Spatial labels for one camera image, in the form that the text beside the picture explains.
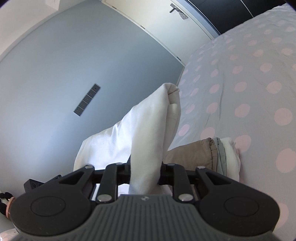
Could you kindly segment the cream white long-sleeve shirt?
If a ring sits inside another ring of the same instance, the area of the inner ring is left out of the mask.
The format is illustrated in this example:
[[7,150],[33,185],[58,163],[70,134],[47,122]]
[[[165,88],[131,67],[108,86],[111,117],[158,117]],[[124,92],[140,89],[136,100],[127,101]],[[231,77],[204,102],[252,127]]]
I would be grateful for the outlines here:
[[158,181],[180,116],[179,89],[165,83],[114,126],[84,140],[73,169],[90,164],[102,170],[109,164],[130,161],[130,183],[119,185],[120,194],[171,194],[168,185],[160,186]]

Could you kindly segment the folded beige garment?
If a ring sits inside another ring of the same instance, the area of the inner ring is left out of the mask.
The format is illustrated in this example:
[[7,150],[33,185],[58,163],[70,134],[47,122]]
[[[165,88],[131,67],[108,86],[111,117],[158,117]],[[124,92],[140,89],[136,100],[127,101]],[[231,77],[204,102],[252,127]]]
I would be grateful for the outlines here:
[[182,165],[190,171],[195,171],[198,166],[216,171],[217,161],[218,151],[211,138],[173,148],[163,159],[164,164]]

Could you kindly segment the folded grey garment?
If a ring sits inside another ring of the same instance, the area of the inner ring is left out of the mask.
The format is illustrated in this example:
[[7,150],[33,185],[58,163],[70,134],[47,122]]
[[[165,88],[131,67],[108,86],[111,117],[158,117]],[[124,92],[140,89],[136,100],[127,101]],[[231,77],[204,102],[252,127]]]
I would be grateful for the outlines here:
[[226,153],[224,145],[222,144],[219,138],[213,139],[215,147],[217,149],[217,164],[216,164],[216,172],[221,175],[227,175],[227,163],[226,163]]

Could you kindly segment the folded white garment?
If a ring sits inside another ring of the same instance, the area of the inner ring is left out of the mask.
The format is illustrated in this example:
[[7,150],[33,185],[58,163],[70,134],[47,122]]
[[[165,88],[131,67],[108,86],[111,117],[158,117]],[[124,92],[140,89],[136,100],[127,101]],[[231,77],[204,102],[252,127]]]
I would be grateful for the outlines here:
[[226,176],[239,182],[241,161],[235,143],[231,138],[222,138],[221,142],[226,155]]

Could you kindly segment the grey pink-dotted bed cover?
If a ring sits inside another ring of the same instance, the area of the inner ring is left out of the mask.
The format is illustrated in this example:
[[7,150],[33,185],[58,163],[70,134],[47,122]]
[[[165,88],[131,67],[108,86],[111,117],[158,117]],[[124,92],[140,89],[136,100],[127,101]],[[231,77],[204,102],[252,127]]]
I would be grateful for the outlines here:
[[194,52],[179,82],[172,148],[231,138],[240,180],[280,207],[275,234],[295,239],[295,10],[277,6]]

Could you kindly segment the white room door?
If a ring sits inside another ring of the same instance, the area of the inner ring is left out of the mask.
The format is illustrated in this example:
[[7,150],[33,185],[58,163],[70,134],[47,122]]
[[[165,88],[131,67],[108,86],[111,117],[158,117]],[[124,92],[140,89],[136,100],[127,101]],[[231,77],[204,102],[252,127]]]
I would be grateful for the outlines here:
[[180,63],[214,39],[203,24],[178,1],[103,1],[142,28]]

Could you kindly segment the black sliding wardrobe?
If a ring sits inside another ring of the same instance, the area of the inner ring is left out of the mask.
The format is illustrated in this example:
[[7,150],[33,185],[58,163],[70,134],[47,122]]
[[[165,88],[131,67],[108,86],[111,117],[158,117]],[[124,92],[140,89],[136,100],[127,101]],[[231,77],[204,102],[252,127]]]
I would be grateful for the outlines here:
[[219,33],[254,18],[276,6],[282,0],[191,0],[187,1]]

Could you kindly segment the grey wall switch panel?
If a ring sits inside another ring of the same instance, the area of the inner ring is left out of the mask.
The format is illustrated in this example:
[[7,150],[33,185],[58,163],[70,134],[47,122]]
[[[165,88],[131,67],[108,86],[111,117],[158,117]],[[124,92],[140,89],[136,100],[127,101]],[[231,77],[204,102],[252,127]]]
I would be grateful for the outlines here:
[[85,111],[85,109],[87,108],[87,106],[90,104],[90,102],[95,97],[95,95],[97,94],[97,92],[99,92],[100,89],[101,89],[101,87],[99,85],[94,84],[93,87],[83,97],[83,99],[78,104],[78,106],[74,109],[74,113],[76,115],[78,115],[78,116],[81,116],[81,114],[83,113],[83,111]]

